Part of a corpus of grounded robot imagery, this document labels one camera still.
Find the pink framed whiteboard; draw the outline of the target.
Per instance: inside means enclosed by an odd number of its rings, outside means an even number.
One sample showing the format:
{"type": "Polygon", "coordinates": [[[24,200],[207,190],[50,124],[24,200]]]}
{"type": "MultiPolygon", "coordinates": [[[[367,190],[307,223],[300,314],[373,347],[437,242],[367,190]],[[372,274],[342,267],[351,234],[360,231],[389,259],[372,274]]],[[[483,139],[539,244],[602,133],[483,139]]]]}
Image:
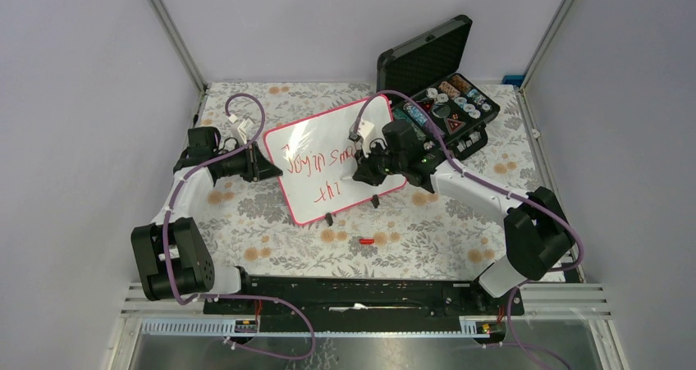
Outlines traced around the pink framed whiteboard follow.
{"type": "Polygon", "coordinates": [[[270,161],[282,169],[279,178],[291,220],[298,226],[324,219],[403,188],[406,178],[388,176],[380,186],[341,181],[352,176],[359,145],[349,131],[365,100],[361,99],[268,130],[263,141],[270,161]]]}

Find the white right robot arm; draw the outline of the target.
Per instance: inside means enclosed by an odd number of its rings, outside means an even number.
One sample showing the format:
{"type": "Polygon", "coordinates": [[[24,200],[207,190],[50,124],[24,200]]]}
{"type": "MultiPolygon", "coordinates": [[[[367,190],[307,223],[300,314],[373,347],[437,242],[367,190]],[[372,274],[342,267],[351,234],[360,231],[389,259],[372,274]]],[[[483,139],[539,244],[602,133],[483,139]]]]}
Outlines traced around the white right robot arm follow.
{"type": "Polygon", "coordinates": [[[349,133],[362,147],[355,155],[354,181],[379,186],[389,176],[403,176],[414,187],[468,203],[503,228],[505,255],[475,279],[470,293],[479,313],[493,313],[503,295],[524,281],[540,280],[575,245],[549,189],[523,193],[469,173],[446,150],[425,149],[404,120],[387,123],[381,137],[377,132],[374,124],[361,120],[349,133]]]}

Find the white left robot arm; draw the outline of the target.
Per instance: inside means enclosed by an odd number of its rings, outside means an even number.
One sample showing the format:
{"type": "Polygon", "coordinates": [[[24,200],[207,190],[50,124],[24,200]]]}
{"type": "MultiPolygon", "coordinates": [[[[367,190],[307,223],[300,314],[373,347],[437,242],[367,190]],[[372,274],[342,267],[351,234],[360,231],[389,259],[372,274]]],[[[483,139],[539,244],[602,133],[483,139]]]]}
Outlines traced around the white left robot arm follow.
{"type": "Polygon", "coordinates": [[[140,282],[150,301],[175,297],[173,276],[180,295],[209,292],[215,283],[215,267],[195,222],[203,211],[205,196],[216,182],[239,176],[258,182],[282,175],[261,153],[256,142],[237,146],[235,154],[220,148],[221,134],[214,127],[188,130],[188,147],[173,168],[174,182],[163,208],[145,226],[131,233],[140,282]]]}

